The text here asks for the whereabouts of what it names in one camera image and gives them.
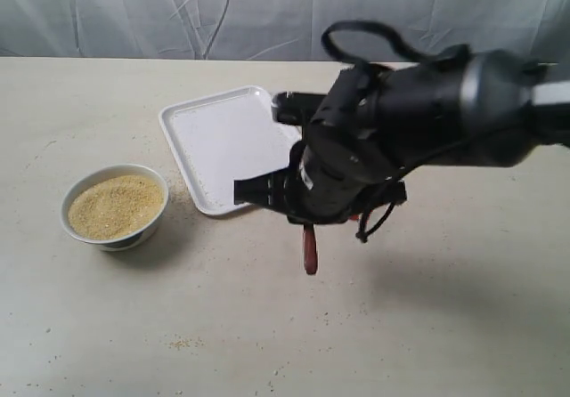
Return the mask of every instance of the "robotic arm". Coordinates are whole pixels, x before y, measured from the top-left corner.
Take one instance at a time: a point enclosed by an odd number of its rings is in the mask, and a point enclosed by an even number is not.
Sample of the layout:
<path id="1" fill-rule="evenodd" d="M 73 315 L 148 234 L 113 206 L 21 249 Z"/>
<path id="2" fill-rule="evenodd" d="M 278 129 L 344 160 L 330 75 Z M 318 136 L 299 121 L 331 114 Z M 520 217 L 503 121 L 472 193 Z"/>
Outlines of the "robotic arm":
<path id="1" fill-rule="evenodd" d="M 331 38 L 341 30 L 382 36 L 418 66 L 394 70 L 345 53 Z M 305 231 L 361 215 L 356 236 L 366 242 L 407 199 L 403 178 L 419 166 L 508 167 L 541 144 L 570 147 L 570 85 L 543 84 L 548 66 L 539 62 L 467 45 L 427 55 L 368 20 L 333 24 L 322 45 L 352 67 L 326 95 L 274 97 L 274 120 L 300 126 L 303 138 L 287 168 L 236 181 L 236 203 L 284 214 Z M 366 230 L 383 205 L 385 215 Z"/>

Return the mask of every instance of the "grain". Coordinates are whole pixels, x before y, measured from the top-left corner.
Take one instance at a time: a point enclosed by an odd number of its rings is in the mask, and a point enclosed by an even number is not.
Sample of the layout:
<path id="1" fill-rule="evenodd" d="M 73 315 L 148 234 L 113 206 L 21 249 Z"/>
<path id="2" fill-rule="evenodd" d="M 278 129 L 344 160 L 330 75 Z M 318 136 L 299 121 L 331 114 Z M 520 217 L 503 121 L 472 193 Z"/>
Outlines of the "grain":
<path id="1" fill-rule="evenodd" d="M 115 177 L 97 183 L 71 203 L 69 224 L 88 239 L 118 239 L 149 223 L 163 201 L 162 189 L 151 178 Z"/>

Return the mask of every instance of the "white ceramic bowl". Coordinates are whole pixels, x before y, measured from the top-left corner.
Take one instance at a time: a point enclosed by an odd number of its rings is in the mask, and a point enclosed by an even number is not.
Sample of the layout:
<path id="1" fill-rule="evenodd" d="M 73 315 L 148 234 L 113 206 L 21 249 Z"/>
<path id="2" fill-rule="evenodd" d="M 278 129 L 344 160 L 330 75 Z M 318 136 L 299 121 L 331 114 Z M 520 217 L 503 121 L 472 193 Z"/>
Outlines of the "white ceramic bowl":
<path id="1" fill-rule="evenodd" d="M 84 190 L 91 188 L 92 186 L 96 185 L 97 183 L 101 183 L 112 179 L 114 177 L 120 177 L 127 174 L 135 174 L 140 176 L 146 176 L 151 178 L 154 182 L 156 182 L 159 187 L 162 189 L 162 193 L 164 199 L 162 201 L 162 206 L 160 207 L 159 212 L 156 216 L 152 218 L 150 222 L 144 225 L 140 230 L 132 232 L 124 237 L 120 237 L 118 239 L 86 239 L 85 237 L 80 236 L 69 224 L 68 218 L 68 211 L 69 207 L 73 200 L 75 200 Z M 168 202 L 168 185 L 167 182 L 154 170 L 149 169 L 145 166 L 138 166 L 137 164 L 122 164 L 117 166 L 111 166 L 103 168 L 93 174 L 89 174 L 84 179 L 81 179 L 75 185 L 73 185 L 69 190 L 68 193 L 65 194 L 65 198 L 63 199 L 63 203 L 61 204 L 61 225 L 63 229 L 74 239 L 78 239 L 79 241 L 83 241 L 87 244 L 92 244 L 98 247 L 100 250 L 105 251 L 119 251 L 119 250 L 127 250 L 128 248 L 138 246 L 143 241 L 145 241 L 148 237 L 152 235 L 152 233 L 159 227 L 160 219 L 162 218 L 162 214 L 164 213 L 164 209 L 167 206 Z"/>

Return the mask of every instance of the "bowl rim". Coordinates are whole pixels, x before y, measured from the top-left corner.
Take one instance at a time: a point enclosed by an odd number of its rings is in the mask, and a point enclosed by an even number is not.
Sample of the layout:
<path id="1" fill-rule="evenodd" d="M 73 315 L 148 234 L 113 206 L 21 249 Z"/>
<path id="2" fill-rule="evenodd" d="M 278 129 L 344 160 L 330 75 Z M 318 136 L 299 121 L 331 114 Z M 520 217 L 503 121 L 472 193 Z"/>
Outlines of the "bowl rim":
<path id="1" fill-rule="evenodd" d="M 135 231 L 131 232 L 130 234 L 124 235 L 123 237 L 119 237 L 117 239 L 88 239 L 88 238 L 83 237 L 83 236 L 79 235 L 78 233 L 76 233 L 69 223 L 69 219 L 68 219 L 69 209 L 65 208 L 66 204 L 69 201 L 71 193 L 74 192 L 74 190 L 76 189 L 77 186 L 81 185 L 83 182 L 85 182 L 88 179 L 92 179 L 93 177 L 95 177 L 98 174 L 101 174 L 104 172 L 109 172 L 111 170 L 120 171 L 122 168 L 125 168 L 125 167 L 131 167 L 131 168 L 138 168 L 138 169 L 146 170 L 147 172 L 149 172 L 150 174 L 152 174 L 155 177 L 157 182 L 160 182 L 160 186 L 161 186 L 161 189 L 163 190 L 163 195 L 164 195 L 164 199 L 162 200 L 162 206 L 160 207 L 160 210 L 142 228 L 139 228 L 138 230 L 135 230 Z M 140 164 L 133 164 L 133 163 L 116 164 L 114 166 L 107 166 L 104 168 L 100 168 L 99 170 L 96 170 L 96 171 L 88 174 L 85 177 L 82 177 L 81 179 L 79 179 L 78 181 L 73 183 L 71 185 L 71 187 L 69 187 L 68 191 L 65 193 L 65 196 L 63 197 L 63 200 L 61 201 L 60 222 L 61 222 L 61 226 L 63 227 L 63 229 L 71 237 L 73 237 L 74 239 L 77 239 L 79 241 L 83 241 L 84 243 L 95 244 L 95 245 L 107 245 L 107 244 L 112 244 L 112 243 L 118 243 L 120 241 L 130 239 L 130 238 L 134 237 L 135 235 L 138 235 L 142 232 L 145 232 L 148 228 L 150 228 L 159 219 L 159 217 L 161 217 L 162 214 L 164 213 L 164 210 L 166 209 L 167 204 L 168 204 L 169 197 L 170 197 L 170 194 L 169 194 L 169 190 L 168 190 L 167 181 L 157 171 L 152 170 L 150 167 L 142 166 Z"/>

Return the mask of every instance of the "plastic tray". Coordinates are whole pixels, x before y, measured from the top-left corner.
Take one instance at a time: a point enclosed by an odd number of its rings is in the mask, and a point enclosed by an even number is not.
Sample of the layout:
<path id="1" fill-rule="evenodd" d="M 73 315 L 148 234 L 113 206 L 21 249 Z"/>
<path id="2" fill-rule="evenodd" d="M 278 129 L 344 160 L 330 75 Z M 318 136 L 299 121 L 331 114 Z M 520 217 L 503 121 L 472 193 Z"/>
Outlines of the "plastic tray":
<path id="1" fill-rule="evenodd" d="M 295 127 L 272 120 L 272 96 L 257 86 L 164 108 L 159 121 L 194 204 L 206 215 L 225 215 L 233 181 L 286 167 L 300 139 Z"/>

